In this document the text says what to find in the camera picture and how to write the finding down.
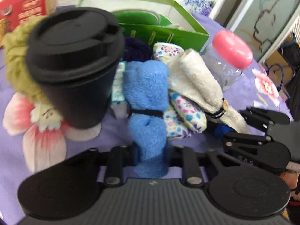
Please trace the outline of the floral patterned soft pouch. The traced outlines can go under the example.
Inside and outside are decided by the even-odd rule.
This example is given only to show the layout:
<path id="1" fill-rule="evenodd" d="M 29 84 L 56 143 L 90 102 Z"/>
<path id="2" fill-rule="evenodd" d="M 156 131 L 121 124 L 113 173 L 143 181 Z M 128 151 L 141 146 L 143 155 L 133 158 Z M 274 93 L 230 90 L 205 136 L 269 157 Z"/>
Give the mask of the floral patterned soft pouch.
<path id="1" fill-rule="evenodd" d="M 154 59 L 163 63 L 183 51 L 180 46 L 170 43 L 158 42 L 153 46 Z M 169 105 L 163 115 L 168 139 L 184 139 L 206 130 L 206 115 L 194 102 L 173 90 L 168 91 L 168 98 Z"/>

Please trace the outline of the cream fluffy towel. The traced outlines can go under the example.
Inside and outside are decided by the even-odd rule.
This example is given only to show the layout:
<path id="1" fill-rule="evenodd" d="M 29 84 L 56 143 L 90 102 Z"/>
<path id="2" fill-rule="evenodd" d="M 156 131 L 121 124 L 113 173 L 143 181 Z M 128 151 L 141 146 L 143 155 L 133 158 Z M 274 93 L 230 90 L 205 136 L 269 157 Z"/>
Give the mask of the cream fluffy towel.
<path id="1" fill-rule="evenodd" d="M 217 80 L 200 54 L 193 49 L 165 61 L 169 67 L 169 89 L 194 101 L 209 121 L 225 124 L 236 132 L 249 134 L 245 119 L 223 97 Z"/>

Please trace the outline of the blue fluffy towel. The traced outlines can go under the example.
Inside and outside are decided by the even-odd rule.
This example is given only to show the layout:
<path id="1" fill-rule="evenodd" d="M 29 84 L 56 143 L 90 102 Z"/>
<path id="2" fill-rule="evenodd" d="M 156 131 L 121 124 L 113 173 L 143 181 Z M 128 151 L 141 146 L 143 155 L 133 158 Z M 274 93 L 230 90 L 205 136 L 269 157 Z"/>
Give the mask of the blue fluffy towel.
<path id="1" fill-rule="evenodd" d="M 123 94 L 131 107 L 128 130 L 140 151 L 135 172 L 141 178 L 161 178 L 168 173 L 163 119 L 168 107 L 168 74 L 167 65 L 157 60 L 130 62 L 123 74 Z"/>

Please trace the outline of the dark navy knitted item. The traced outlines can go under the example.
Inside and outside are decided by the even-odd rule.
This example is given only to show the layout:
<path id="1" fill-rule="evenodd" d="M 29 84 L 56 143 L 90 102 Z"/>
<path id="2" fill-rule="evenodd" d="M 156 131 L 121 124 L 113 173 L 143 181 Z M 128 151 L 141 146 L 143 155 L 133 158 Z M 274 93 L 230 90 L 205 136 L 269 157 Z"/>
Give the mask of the dark navy knitted item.
<path id="1" fill-rule="evenodd" d="M 152 50 L 146 43 L 132 37 L 125 37 L 123 61 L 145 62 L 152 58 Z"/>

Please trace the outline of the olive green mesh sponge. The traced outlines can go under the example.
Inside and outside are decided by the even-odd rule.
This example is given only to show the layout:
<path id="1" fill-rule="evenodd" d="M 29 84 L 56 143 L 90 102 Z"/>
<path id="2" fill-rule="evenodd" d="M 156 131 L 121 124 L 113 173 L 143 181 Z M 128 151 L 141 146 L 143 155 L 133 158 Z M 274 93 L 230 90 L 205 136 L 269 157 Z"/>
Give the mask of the olive green mesh sponge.
<path id="1" fill-rule="evenodd" d="M 50 101 L 33 80 L 26 66 L 29 35 L 33 28 L 45 18 L 45 15 L 29 17 L 14 31 L 4 36 L 2 45 L 4 46 L 3 58 L 7 82 L 12 85 L 16 92 L 27 96 L 32 103 L 49 104 Z"/>

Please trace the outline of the clear jar pink lid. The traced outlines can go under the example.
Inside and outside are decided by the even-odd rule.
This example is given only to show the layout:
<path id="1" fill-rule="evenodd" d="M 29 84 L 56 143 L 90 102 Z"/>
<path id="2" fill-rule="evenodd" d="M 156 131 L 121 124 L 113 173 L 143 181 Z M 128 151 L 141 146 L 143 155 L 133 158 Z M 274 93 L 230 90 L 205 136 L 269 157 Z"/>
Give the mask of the clear jar pink lid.
<path id="1" fill-rule="evenodd" d="M 228 30 L 217 32 L 200 55 L 223 91 L 241 77 L 253 60 L 250 47 Z"/>

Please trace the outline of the black lidded coffee cup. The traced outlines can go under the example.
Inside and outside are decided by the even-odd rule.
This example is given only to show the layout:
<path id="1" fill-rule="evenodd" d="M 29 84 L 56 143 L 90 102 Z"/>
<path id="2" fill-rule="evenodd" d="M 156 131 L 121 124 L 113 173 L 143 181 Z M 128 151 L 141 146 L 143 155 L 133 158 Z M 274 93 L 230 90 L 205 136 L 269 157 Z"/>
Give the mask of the black lidded coffee cup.
<path id="1" fill-rule="evenodd" d="M 68 8 L 39 22 L 26 66 L 63 119 L 87 129 L 103 119 L 125 40 L 117 18 L 98 8 Z"/>

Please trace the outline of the green cardboard box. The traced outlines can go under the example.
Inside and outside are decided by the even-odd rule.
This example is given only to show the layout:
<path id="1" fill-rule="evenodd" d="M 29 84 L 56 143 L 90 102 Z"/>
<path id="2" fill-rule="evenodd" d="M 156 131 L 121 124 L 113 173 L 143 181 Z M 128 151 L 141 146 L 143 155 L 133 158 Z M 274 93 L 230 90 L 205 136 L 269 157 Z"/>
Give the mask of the green cardboard box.
<path id="1" fill-rule="evenodd" d="M 200 51 L 209 38 L 202 25 L 174 0 L 79 0 L 77 6 L 109 11 L 125 36 L 150 46 L 166 42 Z"/>

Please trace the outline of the red cracker box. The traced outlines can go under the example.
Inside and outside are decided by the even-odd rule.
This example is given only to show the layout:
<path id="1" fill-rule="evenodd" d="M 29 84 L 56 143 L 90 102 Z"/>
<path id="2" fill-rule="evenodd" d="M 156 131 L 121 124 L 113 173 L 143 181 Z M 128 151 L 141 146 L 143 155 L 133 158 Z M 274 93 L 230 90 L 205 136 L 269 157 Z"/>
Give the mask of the red cracker box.
<path id="1" fill-rule="evenodd" d="M 50 15 L 56 0 L 1 0 L 1 40 L 31 16 Z"/>

